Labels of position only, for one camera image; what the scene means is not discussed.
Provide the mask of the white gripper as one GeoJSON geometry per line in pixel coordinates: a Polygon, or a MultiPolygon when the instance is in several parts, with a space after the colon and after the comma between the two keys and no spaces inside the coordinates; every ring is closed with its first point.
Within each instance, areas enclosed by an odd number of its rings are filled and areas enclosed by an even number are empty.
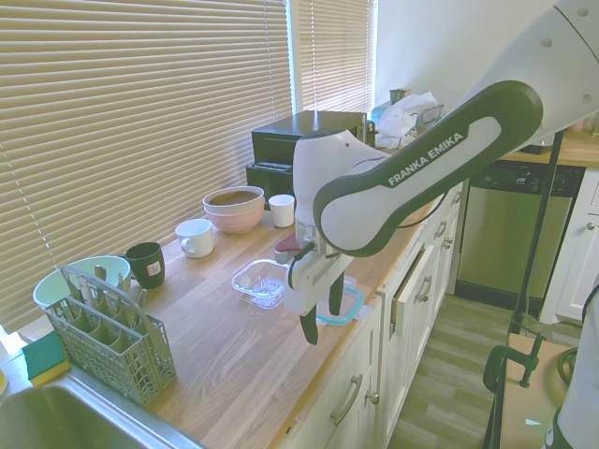
{"type": "Polygon", "coordinates": [[[316,304],[328,299],[329,313],[333,316],[340,315],[343,273],[348,266],[349,256],[346,254],[326,258],[320,253],[307,253],[286,272],[285,308],[300,315],[304,337],[312,345],[318,342],[316,304]]]}

